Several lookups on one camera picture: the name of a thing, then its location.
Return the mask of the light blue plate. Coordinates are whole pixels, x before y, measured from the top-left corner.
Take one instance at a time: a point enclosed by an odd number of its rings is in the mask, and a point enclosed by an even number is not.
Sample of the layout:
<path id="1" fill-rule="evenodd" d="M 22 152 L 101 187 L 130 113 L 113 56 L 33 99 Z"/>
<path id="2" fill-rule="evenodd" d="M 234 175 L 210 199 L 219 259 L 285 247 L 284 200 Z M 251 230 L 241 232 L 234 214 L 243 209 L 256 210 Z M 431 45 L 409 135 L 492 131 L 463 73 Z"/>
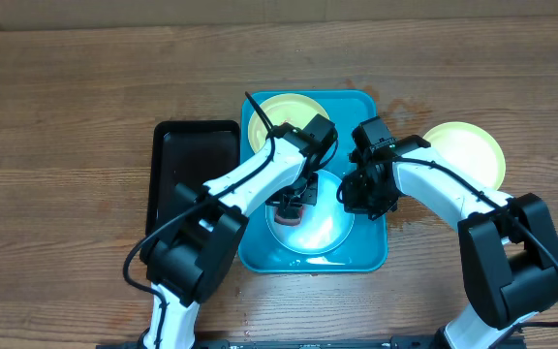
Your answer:
<path id="1" fill-rule="evenodd" d="M 295 226 L 277 223 L 277 208 L 268 206 L 265 216 L 270 232 L 284 247 L 300 254 L 323 254 L 338 247 L 355 222 L 355 216 L 336 200 L 340 182 L 335 174 L 319 171 L 317 202 L 302 206 L 301 220 Z"/>

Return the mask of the black rectangular water tray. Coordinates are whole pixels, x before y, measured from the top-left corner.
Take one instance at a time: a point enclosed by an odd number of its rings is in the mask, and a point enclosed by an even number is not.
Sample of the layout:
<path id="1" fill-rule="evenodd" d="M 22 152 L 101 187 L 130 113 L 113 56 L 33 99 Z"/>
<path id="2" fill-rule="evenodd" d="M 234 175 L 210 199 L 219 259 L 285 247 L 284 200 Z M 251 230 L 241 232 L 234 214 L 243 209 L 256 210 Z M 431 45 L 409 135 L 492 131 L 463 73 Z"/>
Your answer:
<path id="1" fill-rule="evenodd" d="M 192 189 L 239 165 L 240 128 L 233 120 L 163 121 L 153 134 L 145 232 L 176 215 L 175 186 Z"/>

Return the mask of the yellow plate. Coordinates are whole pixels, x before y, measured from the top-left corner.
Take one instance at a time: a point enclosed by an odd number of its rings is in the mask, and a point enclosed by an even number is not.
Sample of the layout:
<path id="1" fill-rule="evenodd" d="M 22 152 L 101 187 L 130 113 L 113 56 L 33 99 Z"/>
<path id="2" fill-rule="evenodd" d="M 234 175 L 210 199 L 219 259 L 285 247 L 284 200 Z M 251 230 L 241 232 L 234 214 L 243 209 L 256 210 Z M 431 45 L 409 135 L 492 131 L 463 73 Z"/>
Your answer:
<path id="1" fill-rule="evenodd" d="M 326 110 L 314 99 L 297 93 L 281 93 L 260 103 L 260 107 L 274 126 L 290 123 L 303 129 L 315 115 L 319 114 L 329 119 Z M 254 153 L 257 153 L 265 143 L 267 130 L 255 111 L 244 113 L 247 140 Z"/>
<path id="2" fill-rule="evenodd" d="M 501 146 L 481 127 L 460 121 L 439 124 L 423 138 L 457 169 L 498 190 L 505 178 L 506 159 Z"/>

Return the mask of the green and orange sponge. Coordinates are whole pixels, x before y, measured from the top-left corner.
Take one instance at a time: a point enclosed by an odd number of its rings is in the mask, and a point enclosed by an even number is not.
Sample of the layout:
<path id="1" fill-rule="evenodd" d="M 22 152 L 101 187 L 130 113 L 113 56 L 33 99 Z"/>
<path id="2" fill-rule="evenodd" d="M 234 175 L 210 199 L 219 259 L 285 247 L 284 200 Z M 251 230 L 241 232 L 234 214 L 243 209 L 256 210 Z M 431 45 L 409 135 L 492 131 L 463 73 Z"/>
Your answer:
<path id="1" fill-rule="evenodd" d="M 303 212 L 303 206 L 278 207 L 275 209 L 273 220 L 279 225 L 297 226 L 301 223 Z"/>

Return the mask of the teal plastic serving tray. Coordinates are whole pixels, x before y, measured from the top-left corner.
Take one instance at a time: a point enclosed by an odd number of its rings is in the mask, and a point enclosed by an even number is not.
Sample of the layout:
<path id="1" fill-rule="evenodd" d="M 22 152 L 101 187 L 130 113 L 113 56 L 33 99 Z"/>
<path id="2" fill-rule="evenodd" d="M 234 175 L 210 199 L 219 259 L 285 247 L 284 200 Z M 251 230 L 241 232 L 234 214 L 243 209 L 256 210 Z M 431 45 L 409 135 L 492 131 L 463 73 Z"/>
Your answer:
<path id="1" fill-rule="evenodd" d="M 354 89 L 260 91 L 253 94 L 259 104 L 281 94 L 297 93 L 314 99 L 328 113 L 338 131 L 338 143 L 325 156 L 328 171 L 340 178 L 356 166 L 348 161 L 355 148 L 351 133 L 357 125 L 377 114 L 374 100 Z M 284 247 L 270 232 L 265 209 L 257 208 L 251 215 L 238 254 L 243 265 L 256 272 L 367 272 L 379 268 L 388 255 L 387 222 L 385 217 L 371 221 L 365 214 L 354 214 L 355 222 L 346 239 L 323 254 L 300 254 Z"/>

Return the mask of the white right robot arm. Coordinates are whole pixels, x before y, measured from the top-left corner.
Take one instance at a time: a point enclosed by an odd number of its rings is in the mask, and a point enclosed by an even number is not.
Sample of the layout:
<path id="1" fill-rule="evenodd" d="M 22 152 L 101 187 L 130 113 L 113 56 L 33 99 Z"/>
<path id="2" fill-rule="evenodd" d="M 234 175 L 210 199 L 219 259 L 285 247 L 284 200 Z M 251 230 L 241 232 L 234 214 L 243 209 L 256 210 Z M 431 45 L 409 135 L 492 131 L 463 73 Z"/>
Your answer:
<path id="1" fill-rule="evenodd" d="M 527 328 L 558 328 L 558 235 L 547 204 L 513 197 L 462 173 L 418 136 L 356 142 L 356 170 L 336 192 L 369 219 L 411 197 L 458 235 L 467 307 L 437 331 L 434 348 L 497 348 Z"/>

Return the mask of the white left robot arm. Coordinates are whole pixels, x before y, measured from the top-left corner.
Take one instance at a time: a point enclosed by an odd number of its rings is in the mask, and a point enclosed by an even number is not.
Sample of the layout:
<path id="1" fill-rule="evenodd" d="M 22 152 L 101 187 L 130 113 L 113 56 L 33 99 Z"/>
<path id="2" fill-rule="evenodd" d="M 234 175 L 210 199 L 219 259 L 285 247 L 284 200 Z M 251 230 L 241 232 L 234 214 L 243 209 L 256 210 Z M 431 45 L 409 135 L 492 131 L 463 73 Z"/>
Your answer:
<path id="1" fill-rule="evenodd" d="M 202 303 L 227 275 L 249 217 L 273 195 L 300 195 L 321 167 L 337 132 L 332 122 L 298 129 L 272 127 L 263 148 L 231 172 L 198 190 L 175 186 L 176 215 L 154 228 L 133 250 L 147 266 L 154 298 L 141 348 L 190 348 Z"/>

